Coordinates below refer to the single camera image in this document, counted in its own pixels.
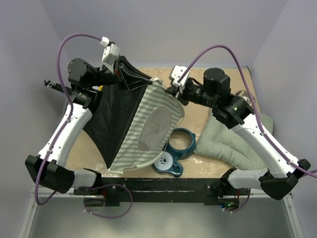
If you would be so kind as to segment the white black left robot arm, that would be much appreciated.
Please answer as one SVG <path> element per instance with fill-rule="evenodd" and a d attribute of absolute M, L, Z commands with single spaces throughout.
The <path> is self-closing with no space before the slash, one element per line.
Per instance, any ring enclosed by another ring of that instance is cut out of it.
<path fill-rule="evenodd" d="M 121 91 L 130 91 L 152 82 L 124 56 L 115 60 L 114 71 L 105 66 L 93 67 L 80 58 L 73 59 L 67 70 L 71 86 L 66 87 L 62 79 L 53 85 L 54 90 L 62 91 L 68 99 L 65 114 L 49 142 L 37 156 L 29 155 L 25 165 L 35 183 L 35 192 L 39 186 L 59 193 L 66 193 L 72 187 L 85 187 L 91 194 L 98 194 L 103 183 L 97 179 L 97 172 L 88 169 L 75 172 L 65 168 L 72 146 L 101 102 L 102 92 L 93 87 L 117 85 Z"/>

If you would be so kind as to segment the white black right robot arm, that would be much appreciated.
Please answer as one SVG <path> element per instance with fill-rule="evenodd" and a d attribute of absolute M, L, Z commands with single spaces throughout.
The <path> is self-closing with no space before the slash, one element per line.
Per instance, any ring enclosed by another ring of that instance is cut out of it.
<path fill-rule="evenodd" d="M 166 93 L 186 106 L 189 102 L 211 109 L 217 121 L 244 139 L 264 161 L 262 170 L 229 169 L 214 185 L 219 195 L 238 189 L 261 189 L 275 200 L 284 198 L 311 164 L 298 159 L 272 136 L 257 119 L 255 107 L 231 93 L 230 77 L 220 68 L 208 68 L 203 83 L 189 77 L 189 68 L 175 66 Z"/>

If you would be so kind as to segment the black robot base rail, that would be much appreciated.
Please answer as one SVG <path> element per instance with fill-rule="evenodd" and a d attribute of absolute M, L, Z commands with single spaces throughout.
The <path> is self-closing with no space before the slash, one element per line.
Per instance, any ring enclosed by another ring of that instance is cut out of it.
<path fill-rule="evenodd" d="M 218 178 L 99 178 L 96 187 L 74 189 L 74 194 L 83 195 L 89 207 L 119 206 L 130 201 L 218 205 L 220 198 L 248 193 L 247 189 L 222 188 Z"/>

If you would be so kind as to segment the green checkered pet cushion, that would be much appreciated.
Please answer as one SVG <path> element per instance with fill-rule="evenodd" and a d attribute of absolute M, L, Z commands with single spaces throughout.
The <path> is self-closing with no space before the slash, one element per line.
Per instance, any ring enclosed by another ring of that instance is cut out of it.
<path fill-rule="evenodd" d="M 264 161 L 250 145 L 209 114 L 196 144 L 195 153 L 223 160 L 240 170 L 262 170 Z"/>

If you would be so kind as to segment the green striped pet tent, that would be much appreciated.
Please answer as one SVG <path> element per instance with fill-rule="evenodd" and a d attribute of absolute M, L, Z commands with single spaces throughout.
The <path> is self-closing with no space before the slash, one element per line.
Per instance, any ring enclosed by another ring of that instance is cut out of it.
<path fill-rule="evenodd" d="M 107 169 L 122 173 L 153 164 L 181 118 L 181 103 L 158 78 L 131 91 L 102 88 L 101 102 L 84 131 L 100 151 Z"/>

